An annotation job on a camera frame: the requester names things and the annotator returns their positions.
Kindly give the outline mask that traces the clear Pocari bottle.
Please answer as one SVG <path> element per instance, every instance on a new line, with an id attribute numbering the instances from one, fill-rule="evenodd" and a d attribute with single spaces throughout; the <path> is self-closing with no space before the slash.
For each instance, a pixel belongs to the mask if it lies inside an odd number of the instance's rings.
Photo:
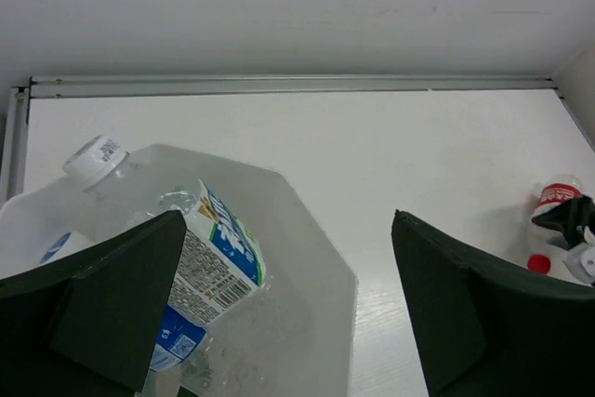
<path id="1" fill-rule="evenodd" d="M 70 255 L 83 251 L 94 243 L 80 232 L 64 233 L 40 258 L 39 264 L 44 265 L 49 262 L 67 258 Z"/>

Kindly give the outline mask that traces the blue label Pocari bottle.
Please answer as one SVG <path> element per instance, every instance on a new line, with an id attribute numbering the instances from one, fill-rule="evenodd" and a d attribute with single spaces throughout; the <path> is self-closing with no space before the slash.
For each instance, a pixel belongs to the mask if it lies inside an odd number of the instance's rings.
<path id="1" fill-rule="evenodd" d="M 205 330 L 167 305 L 155 341 L 150 369 L 167 371 L 187 360 L 205 338 Z"/>

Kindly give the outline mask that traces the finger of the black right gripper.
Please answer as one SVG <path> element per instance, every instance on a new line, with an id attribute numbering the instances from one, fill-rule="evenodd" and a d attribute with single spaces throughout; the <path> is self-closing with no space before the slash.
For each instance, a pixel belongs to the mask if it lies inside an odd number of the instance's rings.
<path id="1" fill-rule="evenodd" d="M 531 218 L 539 229 L 555 233 L 560 248 L 586 243 L 594 245 L 594 201 L 587 195 L 567 200 Z"/>

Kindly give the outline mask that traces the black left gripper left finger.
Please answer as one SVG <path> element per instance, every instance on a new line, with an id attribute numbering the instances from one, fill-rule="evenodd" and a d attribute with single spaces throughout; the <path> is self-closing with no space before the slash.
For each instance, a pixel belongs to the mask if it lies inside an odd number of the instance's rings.
<path id="1" fill-rule="evenodd" d="M 186 232 L 168 211 L 1 281 L 4 396 L 142 390 Z"/>

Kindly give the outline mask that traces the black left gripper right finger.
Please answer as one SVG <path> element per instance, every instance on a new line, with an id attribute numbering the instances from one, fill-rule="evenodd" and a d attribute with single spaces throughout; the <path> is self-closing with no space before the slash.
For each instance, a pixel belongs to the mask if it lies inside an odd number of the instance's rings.
<path id="1" fill-rule="evenodd" d="M 591 396 L 594 290 L 397 211 L 391 240 L 431 396 Z"/>

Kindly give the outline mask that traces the clear bottle white label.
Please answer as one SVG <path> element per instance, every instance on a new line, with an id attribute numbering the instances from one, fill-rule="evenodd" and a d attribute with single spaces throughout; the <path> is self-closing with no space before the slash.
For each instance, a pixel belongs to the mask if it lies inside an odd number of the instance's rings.
<path id="1" fill-rule="evenodd" d="M 172 149 L 142 157 L 97 136 L 63 170 L 93 200 L 98 241 L 167 211 L 182 214 L 186 235 L 169 304 L 192 323 L 213 323 L 261 288 L 266 268 L 257 241 Z"/>

